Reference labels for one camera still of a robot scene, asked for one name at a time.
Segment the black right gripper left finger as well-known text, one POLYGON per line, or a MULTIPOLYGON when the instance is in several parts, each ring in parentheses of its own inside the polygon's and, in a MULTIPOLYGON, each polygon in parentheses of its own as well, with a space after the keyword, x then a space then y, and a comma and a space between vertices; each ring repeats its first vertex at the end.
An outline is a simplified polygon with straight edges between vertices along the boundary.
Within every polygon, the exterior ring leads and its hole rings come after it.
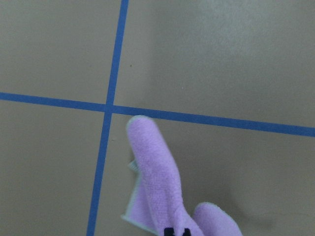
POLYGON ((175 236, 175 231, 173 228, 165 228, 164 236, 175 236))

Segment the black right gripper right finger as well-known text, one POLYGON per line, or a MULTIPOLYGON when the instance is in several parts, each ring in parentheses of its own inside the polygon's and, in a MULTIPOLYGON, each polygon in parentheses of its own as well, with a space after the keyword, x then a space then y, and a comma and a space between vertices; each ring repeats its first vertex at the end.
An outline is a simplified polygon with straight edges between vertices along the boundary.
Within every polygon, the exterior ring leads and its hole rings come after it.
POLYGON ((191 236, 191 232, 190 232, 190 229, 189 228, 185 228, 182 236, 191 236))

